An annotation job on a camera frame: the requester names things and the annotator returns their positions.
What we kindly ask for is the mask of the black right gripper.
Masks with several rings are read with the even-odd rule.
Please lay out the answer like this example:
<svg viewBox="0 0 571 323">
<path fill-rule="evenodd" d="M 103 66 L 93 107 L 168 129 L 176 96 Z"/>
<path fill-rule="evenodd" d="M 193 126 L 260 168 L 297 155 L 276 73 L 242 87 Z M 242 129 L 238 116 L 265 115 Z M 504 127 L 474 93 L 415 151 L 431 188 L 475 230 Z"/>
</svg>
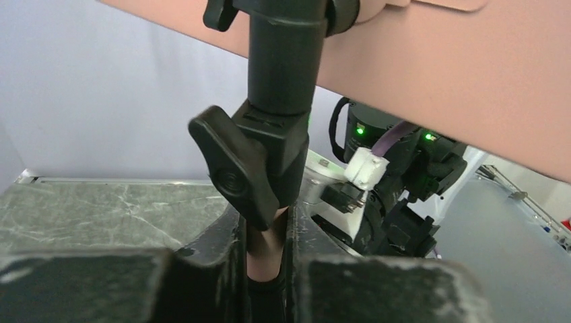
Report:
<svg viewBox="0 0 571 323">
<path fill-rule="evenodd" d="M 334 107 L 329 141 L 335 160 L 345 167 L 359 147 L 385 157 L 390 164 L 368 195 L 364 217 L 352 244 L 318 225 L 359 255 L 426 257 L 436 247 L 435 211 L 413 209 L 416 202 L 442 200 L 467 169 L 466 144 L 405 122 L 349 98 Z"/>
</svg>

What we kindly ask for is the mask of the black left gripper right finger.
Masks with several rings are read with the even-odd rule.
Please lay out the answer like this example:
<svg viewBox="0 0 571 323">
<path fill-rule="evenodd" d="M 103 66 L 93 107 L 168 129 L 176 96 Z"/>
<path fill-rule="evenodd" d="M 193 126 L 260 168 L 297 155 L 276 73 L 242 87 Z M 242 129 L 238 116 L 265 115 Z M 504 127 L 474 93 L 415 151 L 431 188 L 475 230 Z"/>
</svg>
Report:
<svg viewBox="0 0 571 323">
<path fill-rule="evenodd" d="M 297 203 L 288 221 L 288 322 L 489 322 L 491 308 L 461 265 L 431 258 L 354 256 Z"/>
</svg>

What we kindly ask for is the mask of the aluminium rail right edge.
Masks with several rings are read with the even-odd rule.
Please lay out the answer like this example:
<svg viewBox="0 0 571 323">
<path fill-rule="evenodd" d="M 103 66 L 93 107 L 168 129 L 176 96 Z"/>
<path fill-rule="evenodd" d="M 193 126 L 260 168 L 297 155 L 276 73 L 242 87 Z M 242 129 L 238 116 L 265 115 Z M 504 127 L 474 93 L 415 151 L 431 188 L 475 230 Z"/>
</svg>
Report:
<svg viewBox="0 0 571 323">
<path fill-rule="evenodd" d="M 16 184 L 46 184 L 46 183 L 97 183 L 97 184 L 159 184 L 159 185 L 190 185 L 210 186 L 210 180 L 172 180 L 172 179 L 136 179 L 136 178 L 79 178 L 79 177 L 50 177 L 37 176 L 25 169 L 15 180 Z"/>
</svg>

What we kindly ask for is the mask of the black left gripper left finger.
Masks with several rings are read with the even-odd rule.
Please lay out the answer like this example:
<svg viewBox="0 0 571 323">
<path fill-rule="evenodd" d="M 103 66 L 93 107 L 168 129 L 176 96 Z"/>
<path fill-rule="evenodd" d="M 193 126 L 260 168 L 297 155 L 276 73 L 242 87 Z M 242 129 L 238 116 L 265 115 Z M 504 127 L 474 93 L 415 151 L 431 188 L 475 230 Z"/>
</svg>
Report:
<svg viewBox="0 0 571 323">
<path fill-rule="evenodd" d="M 1 257 L 2 322 L 244 322 L 244 220 L 226 209 L 167 248 L 29 250 Z"/>
</svg>

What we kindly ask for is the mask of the pink perforated music stand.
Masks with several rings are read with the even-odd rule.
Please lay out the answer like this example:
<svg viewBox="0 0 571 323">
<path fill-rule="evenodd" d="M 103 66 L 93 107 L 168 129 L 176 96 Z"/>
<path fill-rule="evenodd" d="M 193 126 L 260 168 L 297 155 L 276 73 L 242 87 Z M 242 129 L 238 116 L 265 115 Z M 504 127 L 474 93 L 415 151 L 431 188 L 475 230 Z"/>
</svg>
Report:
<svg viewBox="0 0 571 323">
<path fill-rule="evenodd" d="M 570 181 L 569 1 L 110 1 L 248 59 L 188 125 L 244 220 L 246 321 L 288 322 L 291 208 L 316 87 Z"/>
</svg>

